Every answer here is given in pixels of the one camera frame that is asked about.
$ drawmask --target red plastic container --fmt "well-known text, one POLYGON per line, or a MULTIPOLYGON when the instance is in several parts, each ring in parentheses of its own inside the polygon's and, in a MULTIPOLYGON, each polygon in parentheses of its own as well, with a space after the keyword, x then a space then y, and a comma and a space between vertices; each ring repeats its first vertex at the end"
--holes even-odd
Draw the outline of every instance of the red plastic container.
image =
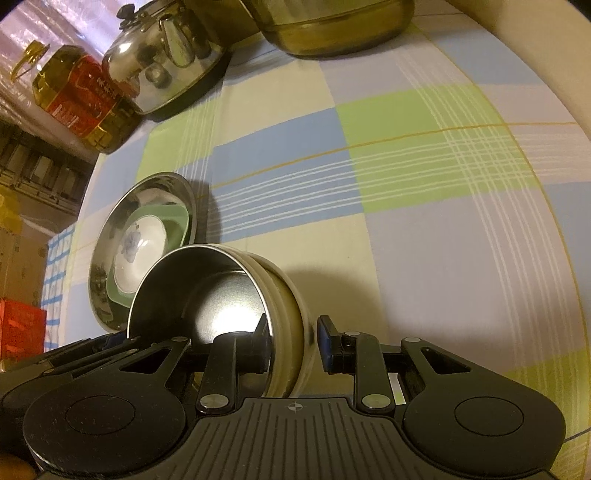
POLYGON ((43 353, 45 310, 0 300, 0 359, 22 360, 43 353))

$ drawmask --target small white bowl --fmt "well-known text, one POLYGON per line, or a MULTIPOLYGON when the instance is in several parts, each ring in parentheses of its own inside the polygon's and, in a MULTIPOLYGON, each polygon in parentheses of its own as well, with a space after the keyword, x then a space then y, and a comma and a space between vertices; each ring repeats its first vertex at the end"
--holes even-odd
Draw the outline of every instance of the small white bowl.
POLYGON ((166 249, 166 229, 154 215, 138 218, 125 231, 113 260, 113 276, 117 288, 134 294, 144 275, 166 249))

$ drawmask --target metal rack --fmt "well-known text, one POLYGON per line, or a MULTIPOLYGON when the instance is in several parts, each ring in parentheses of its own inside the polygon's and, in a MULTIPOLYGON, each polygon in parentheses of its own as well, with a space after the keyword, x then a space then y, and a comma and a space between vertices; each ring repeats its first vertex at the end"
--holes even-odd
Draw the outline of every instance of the metal rack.
POLYGON ((0 121, 0 184, 77 215, 93 166, 0 121))

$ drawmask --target green plate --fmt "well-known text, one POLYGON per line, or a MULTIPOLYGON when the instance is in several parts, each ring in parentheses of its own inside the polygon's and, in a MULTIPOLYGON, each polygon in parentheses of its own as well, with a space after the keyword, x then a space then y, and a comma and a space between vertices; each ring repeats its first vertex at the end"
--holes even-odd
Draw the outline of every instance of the green plate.
MULTIPOLYGON (((123 231, 139 218, 146 215, 154 215, 162 220, 166 230, 166 249, 165 254, 182 246, 187 231, 189 230, 189 212, 183 205, 145 205, 134 211, 128 218, 123 231)), ((111 300, 124 307, 131 307, 135 294, 127 294, 117 288, 113 265, 107 275, 107 295, 111 300)))

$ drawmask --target red label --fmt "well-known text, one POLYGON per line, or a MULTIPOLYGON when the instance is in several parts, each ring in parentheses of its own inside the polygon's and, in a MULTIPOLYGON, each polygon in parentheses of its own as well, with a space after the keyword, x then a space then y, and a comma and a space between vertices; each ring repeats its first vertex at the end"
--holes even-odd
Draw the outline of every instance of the red label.
POLYGON ((53 118, 79 137, 86 137, 103 121, 119 100, 90 55, 72 68, 68 82, 46 108, 53 118))

